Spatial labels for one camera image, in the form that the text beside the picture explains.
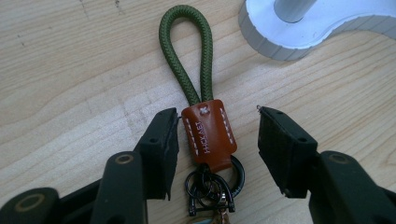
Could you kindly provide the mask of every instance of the light wood surface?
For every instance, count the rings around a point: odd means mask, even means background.
[[[326,40],[295,62],[270,60],[242,37],[242,1],[2,0],[0,2],[0,205],[25,190],[61,196],[133,150],[153,116],[187,106],[161,52],[158,27],[175,5],[198,8],[214,38],[214,94],[225,104],[245,166],[232,223],[312,223],[308,200],[283,197],[259,157],[256,105],[288,113],[318,151],[355,157],[396,190],[396,41],[369,32]],[[174,46],[198,87],[200,39],[189,22]],[[187,223],[185,177],[194,169],[184,127],[172,200],[148,201],[149,223]]]

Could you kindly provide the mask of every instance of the green rope loop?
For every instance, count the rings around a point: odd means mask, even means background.
[[[212,59],[213,59],[213,42],[212,32],[204,15],[194,7],[176,6],[170,8],[161,19],[160,24],[160,44],[163,55],[168,61],[178,83],[190,105],[201,103],[199,96],[194,89],[186,70],[178,59],[171,41],[172,23],[178,18],[190,19],[199,29],[202,39],[201,55],[201,98],[202,102],[213,100],[212,91]]]

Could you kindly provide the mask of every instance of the leather keychain tab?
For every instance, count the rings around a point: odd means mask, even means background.
[[[237,145],[221,100],[205,101],[181,112],[191,155],[215,173],[232,167]]]

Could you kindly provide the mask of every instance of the white plastic base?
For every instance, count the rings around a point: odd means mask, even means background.
[[[260,54],[282,61],[303,58],[327,37],[369,30],[396,39],[396,0],[318,0],[295,23],[282,21],[275,0],[246,0],[239,13],[242,35]]]

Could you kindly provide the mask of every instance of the hole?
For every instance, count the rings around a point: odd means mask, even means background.
[[[37,193],[24,197],[17,204],[15,204],[15,211],[17,212],[27,212],[36,207],[38,207],[46,197],[44,194]]]
[[[121,215],[116,215],[114,217],[111,217],[106,224],[123,224],[125,223],[125,217]]]
[[[116,158],[116,163],[118,164],[126,164],[130,161],[133,161],[134,157],[128,154],[120,155]]]
[[[157,143],[158,138],[150,138],[149,141],[150,141],[150,143]]]

